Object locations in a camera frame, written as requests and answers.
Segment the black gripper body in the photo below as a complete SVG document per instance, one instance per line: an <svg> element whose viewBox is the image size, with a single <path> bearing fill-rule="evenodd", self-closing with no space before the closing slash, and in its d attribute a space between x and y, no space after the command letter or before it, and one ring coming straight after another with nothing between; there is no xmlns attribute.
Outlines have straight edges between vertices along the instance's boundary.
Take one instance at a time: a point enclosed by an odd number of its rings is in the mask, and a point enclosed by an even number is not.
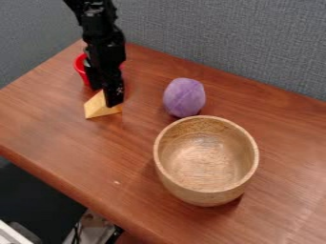
<svg viewBox="0 0 326 244"><path fill-rule="evenodd" d="M84 68L90 76L116 75L126 61L124 34L120 28L111 30L83 28L83 40L87 43Z"/></svg>

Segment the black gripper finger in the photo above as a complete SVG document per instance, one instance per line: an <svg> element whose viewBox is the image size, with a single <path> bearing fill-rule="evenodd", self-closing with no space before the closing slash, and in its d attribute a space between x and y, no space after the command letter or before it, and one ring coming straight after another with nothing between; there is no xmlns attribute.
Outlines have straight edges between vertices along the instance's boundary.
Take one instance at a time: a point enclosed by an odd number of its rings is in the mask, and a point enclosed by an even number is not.
<svg viewBox="0 0 326 244"><path fill-rule="evenodd" d="M112 108L123 102L124 84L120 71L104 75L102 88L106 105L108 108Z"/></svg>
<svg viewBox="0 0 326 244"><path fill-rule="evenodd" d="M92 67L88 59L84 59L83 64L84 64L86 74L87 74L87 77L90 80L90 86L91 86L92 90L96 91L102 88L98 72L96 72L95 68Z"/></svg>

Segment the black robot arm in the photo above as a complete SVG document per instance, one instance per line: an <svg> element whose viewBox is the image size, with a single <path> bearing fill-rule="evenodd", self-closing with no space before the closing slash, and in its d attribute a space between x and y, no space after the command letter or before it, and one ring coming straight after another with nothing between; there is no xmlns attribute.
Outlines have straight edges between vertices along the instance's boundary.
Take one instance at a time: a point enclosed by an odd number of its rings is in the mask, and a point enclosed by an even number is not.
<svg viewBox="0 0 326 244"><path fill-rule="evenodd" d="M87 46L83 64L91 88L103 90L108 108L123 102L122 64L126 61L126 40L116 25L118 8L112 0L63 0L75 14Z"/></svg>

